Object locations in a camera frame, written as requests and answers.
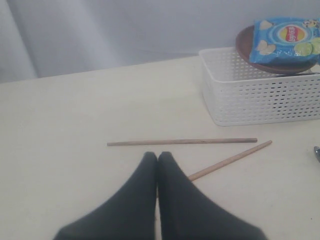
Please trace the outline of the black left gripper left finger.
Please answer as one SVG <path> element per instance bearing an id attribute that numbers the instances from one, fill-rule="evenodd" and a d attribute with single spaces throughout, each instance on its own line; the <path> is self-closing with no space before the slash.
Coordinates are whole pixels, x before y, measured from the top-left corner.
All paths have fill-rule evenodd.
<path id="1" fill-rule="evenodd" d="M 56 240 L 153 240 L 157 156 L 146 152 L 126 183 L 105 203 L 62 227 Z"/>

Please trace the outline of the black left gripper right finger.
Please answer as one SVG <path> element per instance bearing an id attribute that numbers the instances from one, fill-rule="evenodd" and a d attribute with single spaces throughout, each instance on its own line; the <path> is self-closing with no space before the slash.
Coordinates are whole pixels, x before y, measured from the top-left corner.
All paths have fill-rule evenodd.
<path id="1" fill-rule="evenodd" d="M 170 152 L 157 167 L 161 236 L 164 240 L 265 240 L 261 229 L 232 215 L 205 196 Z"/>

